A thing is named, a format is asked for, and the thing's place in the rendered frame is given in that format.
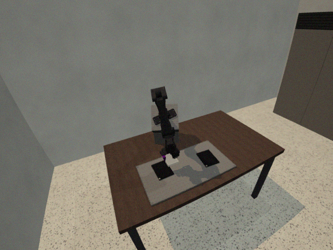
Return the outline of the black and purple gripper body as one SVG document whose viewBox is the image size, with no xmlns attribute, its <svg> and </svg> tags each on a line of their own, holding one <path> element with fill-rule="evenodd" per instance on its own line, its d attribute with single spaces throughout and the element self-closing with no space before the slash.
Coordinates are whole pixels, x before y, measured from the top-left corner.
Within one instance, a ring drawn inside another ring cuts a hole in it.
<svg viewBox="0 0 333 250">
<path fill-rule="evenodd" d="M 162 148 L 162 150 L 160 151 L 160 154 L 163 156 L 163 155 L 166 155 L 168 153 L 165 151 L 165 148 Z"/>
</svg>

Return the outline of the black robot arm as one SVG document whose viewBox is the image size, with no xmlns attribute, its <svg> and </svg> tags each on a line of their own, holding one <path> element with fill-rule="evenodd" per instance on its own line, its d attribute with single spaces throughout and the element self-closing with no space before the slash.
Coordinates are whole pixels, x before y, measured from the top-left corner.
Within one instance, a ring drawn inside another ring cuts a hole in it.
<svg viewBox="0 0 333 250">
<path fill-rule="evenodd" d="M 174 109 L 167 110 L 165 107 L 165 99 L 168 99 L 165 86 L 151 89 L 152 102 L 157 105 L 159 115 L 153 117 L 155 125 L 161 124 L 162 137 L 165 138 L 165 151 L 171 153 L 172 158 L 177 158 L 180 152 L 176 148 L 173 136 L 175 136 L 174 127 L 171 126 L 169 119 L 177 114 Z"/>
</svg>

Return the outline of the white well plate lid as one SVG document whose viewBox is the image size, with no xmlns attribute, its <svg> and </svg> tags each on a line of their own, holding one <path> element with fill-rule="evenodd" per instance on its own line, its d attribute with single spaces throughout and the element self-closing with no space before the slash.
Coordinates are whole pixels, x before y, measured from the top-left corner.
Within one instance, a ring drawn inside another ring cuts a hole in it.
<svg viewBox="0 0 333 250">
<path fill-rule="evenodd" d="M 165 156 L 166 156 L 165 162 L 167 163 L 168 166 L 179 162 L 177 158 L 173 159 L 171 154 L 167 154 Z"/>
</svg>

